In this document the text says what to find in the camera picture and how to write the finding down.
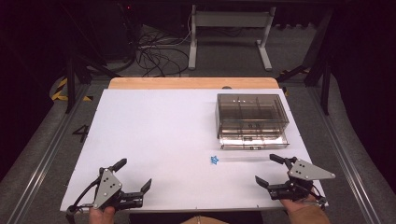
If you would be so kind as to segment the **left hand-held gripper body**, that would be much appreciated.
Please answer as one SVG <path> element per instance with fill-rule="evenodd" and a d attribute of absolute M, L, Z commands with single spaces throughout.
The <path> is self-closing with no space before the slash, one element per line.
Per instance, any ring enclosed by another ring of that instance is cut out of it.
<path fill-rule="evenodd" d="M 117 169 L 113 168 L 103 170 L 92 207 L 105 210 L 111 206 L 116 211 L 142 207 L 144 193 L 142 191 L 123 192 L 122 183 L 115 177 L 115 172 Z"/>

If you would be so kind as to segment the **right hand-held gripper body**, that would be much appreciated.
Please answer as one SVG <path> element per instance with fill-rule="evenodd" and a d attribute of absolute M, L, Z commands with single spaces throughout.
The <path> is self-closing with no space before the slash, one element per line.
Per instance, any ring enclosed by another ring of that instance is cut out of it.
<path fill-rule="evenodd" d="M 291 165 L 285 164 L 288 168 L 289 180 L 284 184 L 269 185 L 268 192 L 271 199 L 298 201 L 311 195 L 317 202 L 326 202 L 324 196 L 313 191 L 315 188 L 314 181 L 333 179 L 335 174 L 296 157 L 288 159 L 292 159 Z"/>

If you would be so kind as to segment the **person's right hand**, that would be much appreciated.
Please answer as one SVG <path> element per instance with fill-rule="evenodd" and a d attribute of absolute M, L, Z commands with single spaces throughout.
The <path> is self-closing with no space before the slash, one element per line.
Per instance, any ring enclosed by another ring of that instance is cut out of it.
<path fill-rule="evenodd" d="M 293 201 L 290 199 L 282 199 L 280 200 L 280 202 L 286 209 L 287 214 L 291 215 L 306 210 L 311 206 L 314 200 L 315 199 L 313 197 L 309 196 L 298 201 Z"/>

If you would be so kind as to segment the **person's left hand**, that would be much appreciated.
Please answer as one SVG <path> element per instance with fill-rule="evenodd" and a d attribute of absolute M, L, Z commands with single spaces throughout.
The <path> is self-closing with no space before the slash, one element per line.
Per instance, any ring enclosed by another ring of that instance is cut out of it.
<path fill-rule="evenodd" d="M 115 208 L 107 207 L 104 211 L 91 208 L 89 210 L 89 224 L 115 224 Z"/>

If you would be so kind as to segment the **clear plastic drawer box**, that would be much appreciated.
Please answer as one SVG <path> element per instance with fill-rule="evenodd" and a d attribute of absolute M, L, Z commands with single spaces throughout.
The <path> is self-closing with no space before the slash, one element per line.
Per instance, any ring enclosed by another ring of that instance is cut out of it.
<path fill-rule="evenodd" d="M 286 147 L 290 121 L 278 94 L 219 93 L 217 138 L 223 150 Z"/>

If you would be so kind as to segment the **white board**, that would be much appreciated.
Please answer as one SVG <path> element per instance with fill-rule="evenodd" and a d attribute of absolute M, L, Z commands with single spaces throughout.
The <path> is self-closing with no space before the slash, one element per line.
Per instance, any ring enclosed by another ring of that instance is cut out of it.
<path fill-rule="evenodd" d="M 102 167 L 126 158 L 116 176 L 126 192 L 152 179 L 142 213 L 263 210 L 280 206 L 255 176 L 287 180 L 269 150 L 223 150 L 216 90 L 111 90 L 102 94 L 61 207 L 91 203 L 87 186 Z M 219 162 L 212 164 L 210 158 Z"/>

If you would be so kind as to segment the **black metal stand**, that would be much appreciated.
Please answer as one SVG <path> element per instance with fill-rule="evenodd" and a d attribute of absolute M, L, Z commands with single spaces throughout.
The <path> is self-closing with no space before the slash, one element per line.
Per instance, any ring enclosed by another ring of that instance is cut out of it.
<path fill-rule="evenodd" d="M 283 71 L 279 77 L 276 78 L 277 82 L 283 82 L 291 77 L 301 74 L 306 69 L 309 70 L 307 76 L 304 79 L 306 87 L 313 87 L 321 83 L 321 95 L 320 95 L 320 107 L 325 115 L 329 114 L 328 102 L 329 102 L 329 90 L 330 90 L 330 79 L 331 79 L 331 68 L 326 59 L 326 53 L 322 46 L 323 41 L 327 33 L 328 25 L 332 18 L 333 9 L 329 8 L 325 11 L 323 18 L 321 19 L 314 38 L 308 48 L 307 53 L 304 56 L 304 60 L 301 65 L 295 67 L 290 71 Z"/>
<path fill-rule="evenodd" d="M 89 66 L 110 78 L 120 75 L 106 68 L 106 61 L 94 36 L 86 4 L 78 0 L 61 0 L 59 8 L 63 23 L 59 28 L 60 43 L 66 58 L 66 113 L 69 114 L 77 103 L 76 79 L 84 85 L 89 85 L 92 81 Z"/>

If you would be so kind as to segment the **yellow and black floor tape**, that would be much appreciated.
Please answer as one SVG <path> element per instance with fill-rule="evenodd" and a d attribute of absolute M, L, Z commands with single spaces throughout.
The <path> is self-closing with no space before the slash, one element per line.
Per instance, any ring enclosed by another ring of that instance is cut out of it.
<path fill-rule="evenodd" d="M 63 89 L 67 84 L 67 77 L 64 77 L 55 91 L 55 93 L 51 96 L 52 101 L 60 100 L 60 101 L 68 101 L 67 95 L 62 95 Z M 93 100 L 93 96 L 86 95 L 83 97 L 83 101 L 91 102 Z"/>

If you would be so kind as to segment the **wooden table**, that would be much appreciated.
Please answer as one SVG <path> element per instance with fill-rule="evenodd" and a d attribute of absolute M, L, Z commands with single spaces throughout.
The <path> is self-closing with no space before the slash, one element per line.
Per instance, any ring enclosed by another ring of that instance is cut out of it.
<path fill-rule="evenodd" d="M 272 77 L 115 77 L 111 90 L 278 89 Z"/>

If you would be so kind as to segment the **black equipment case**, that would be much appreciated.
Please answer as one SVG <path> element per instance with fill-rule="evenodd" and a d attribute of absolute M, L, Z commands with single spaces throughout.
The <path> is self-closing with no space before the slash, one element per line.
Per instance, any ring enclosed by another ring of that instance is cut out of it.
<path fill-rule="evenodd" d="M 92 22 L 100 50 L 107 61 L 134 61 L 133 29 L 124 5 L 115 2 L 99 2 L 93 11 Z"/>

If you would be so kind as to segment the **aluminium floor rail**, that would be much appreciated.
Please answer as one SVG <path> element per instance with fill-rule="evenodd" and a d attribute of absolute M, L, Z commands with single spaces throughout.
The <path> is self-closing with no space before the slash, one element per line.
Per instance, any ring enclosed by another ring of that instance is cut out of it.
<path fill-rule="evenodd" d="M 353 164 L 352 159 L 348 155 L 348 153 L 343 148 L 343 144 L 341 143 L 339 136 L 334 128 L 332 123 L 332 119 L 329 115 L 326 115 L 320 104 L 320 97 L 316 90 L 313 88 L 307 89 L 308 94 L 315 105 L 315 108 L 319 112 L 319 116 L 324 123 L 327 133 L 329 134 L 332 141 L 332 148 L 337 157 L 337 160 L 340 162 L 340 165 L 343 169 L 343 172 L 346 176 L 346 180 L 348 185 L 351 188 L 351 191 L 358 203 L 358 206 L 364 216 L 364 219 L 367 224 L 382 224 L 375 208 L 369 199 L 368 193 L 363 186 L 361 176 Z"/>
<path fill-rule="evenodd" d="M 77 101 L 68 113 L 67 103 L 56 103 L 52 107 L 0 182 L 0 199 L 3 199 L 0 212 L 4 212 L 0 219 L 5 221 L 3 224 L 21 224 L 89 87 L 88 84 L 77 87 Z"/>

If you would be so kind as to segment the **white metal table frame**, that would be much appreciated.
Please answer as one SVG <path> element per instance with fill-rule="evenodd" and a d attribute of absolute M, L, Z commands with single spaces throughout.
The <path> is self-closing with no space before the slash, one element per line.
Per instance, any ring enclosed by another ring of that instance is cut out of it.
<path fill-rule="evenodd" d="M 197 58 L 197 28 L 198 27 L 238 27 L 238 28 L 263 28 L 262 38 L 256 41 L 256 46 L 261 55 L 262 64 L 266 71 L 273 69 L 266 42 L 276 14 L 276 8 L 270 7 L 267 11 L 241 12 L 241 11 L 202 11 L 196 5 L 191 7 L 190 29 L 190 54 L 188 68 L 194 70 Z"/>

